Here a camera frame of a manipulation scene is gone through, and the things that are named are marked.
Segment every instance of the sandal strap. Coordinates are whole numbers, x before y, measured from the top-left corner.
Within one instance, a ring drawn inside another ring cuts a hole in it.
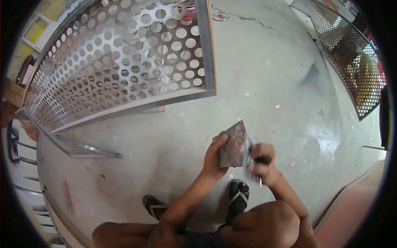
[[[243,200],[245,201],[245,203],[248,205],[248,199],[247,199],[247,197],[246,197],[243,193],[241,193],[241,191],[239,190],[239,192],[236,193],[236,194],[233,196],[232,199],[230,199],[230,201],[229,201],[229,206],[230,206],[230,204],[232,204],[232,202],[234,202],[234,200],[236,200],[237,197],[239,197],[239,196],[241,196],[241,197],[243,198]]]
[[[153,210],[154,208],[167,208],[167,206],[164,206],[164,205],[150,205],[150,212],[151,212],[152,216],[157,219],[157,216],[154,214],[154,210]]]

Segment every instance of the leg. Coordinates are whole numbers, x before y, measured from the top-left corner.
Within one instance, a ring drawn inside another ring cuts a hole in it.
[[[290,248],[299,236],[299,217],[290,205],[274,201],[236,216],[220,229],[225,247]]]
[[[155,227],[150,224],[106,222],[94,230],[93,242],[96,248],[140,247]]]

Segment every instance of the person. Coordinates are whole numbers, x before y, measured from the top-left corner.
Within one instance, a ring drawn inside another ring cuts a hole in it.
[[[143,204],[158,224],[103,223],[93,232],[96,248],[317,248],[309,212],[276,169],[276,153],[271,144],[251,147],[255,164],[249,169],[262,177],[276,201],[267,202],[244,212],[249,187],[242,180],[229,184],[229,207],[225,224],[214,233],[195,233],[185,230],[186,223],[198,205],[227,172],[219,167],[219,150],[227,134],[218,137],[208,148],[201,173],[193,184],[167,208],[155,197],[146,195]]]

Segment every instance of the black sandal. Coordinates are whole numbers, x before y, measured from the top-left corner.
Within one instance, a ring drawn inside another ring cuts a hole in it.
[[[249,187],[240,179],[234,179],[229,183],[229,207],[227,210],[225,223],[230,225],[234,217],[244,213],[247,208],[249,198]]]
[[[154,196],[147,194],[142,198],[142,203],[151,216],[160,220],[168,207]]]

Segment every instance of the perforated metal sheet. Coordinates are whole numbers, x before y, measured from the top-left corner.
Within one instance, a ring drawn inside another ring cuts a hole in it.
[[[45,51],[25,109],[52,131],[126,103],[206,85],[197,18],[189,13],[192,23],[183,25],[186,14],[167,0],[97,2]]]
[[[362,120],[379,104],[381,89],[386,85],[374,47],[348,20],[316,0],[294,0],[291,7],[312,20],[320,50],[345,84]]]

